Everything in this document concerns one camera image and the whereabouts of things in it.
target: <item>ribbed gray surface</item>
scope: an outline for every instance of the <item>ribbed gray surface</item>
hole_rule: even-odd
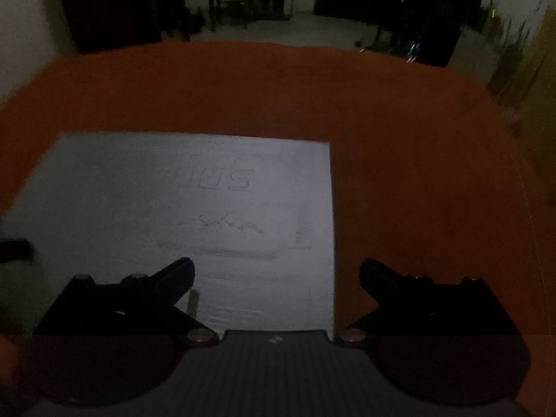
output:
[[[231,331],[221,344],[190,350],[150,393],[103,408],[40,402],[31,416],[525,416],[509,401],[452,408],[407,396],[360,350],[339,348],[321,332]]]

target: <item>orange table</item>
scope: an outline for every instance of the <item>orange table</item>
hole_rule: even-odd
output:
[[[168,43],[69,57],[0,113],[3,210],[71,130],[329,142],[337,327],[375,306],[358,285],[365,256],[439,282],[481,275],[531,351],[519,401],[535,415],[556,409],[556,210],[480,86],[329,48]]]

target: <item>bolt head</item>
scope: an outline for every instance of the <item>bolt head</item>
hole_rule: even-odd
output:
[[[214,331],[205,327],[198,327],[187,333],[187,339],[196,343],[210,342],[215,336]]]
[[[365,340],[367,334],[365,331],[357,329],[356,327],[348,327],[346,329],[341,330],[338,333],[338,337],[340,337],[344,342],[347,343],[358,343]]]

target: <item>sheet of paper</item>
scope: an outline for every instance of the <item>sheet of paper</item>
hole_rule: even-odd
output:
[[[5,215],[2,235],[26,237],[37,250],[33,264],[0,272],[10,284],[0,305],[27,330],[77,273],[116,283],[180,257],[196,265],[197,319],[219,333],[333,327],[327,144],[65,135]],[[184,311],[187,299],[177,304]]]

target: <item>orange tablecloth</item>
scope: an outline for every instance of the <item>orange tablecloth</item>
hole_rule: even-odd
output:
[[[336,325],[375,304],[361,260],[439,282],[481,275],[521,329],[519,401],[551,415],[556,210],[486,91],[377,54],[167,43],[60,60],[0,113],[0,208],[60,131],[218,133],[330,143]]]

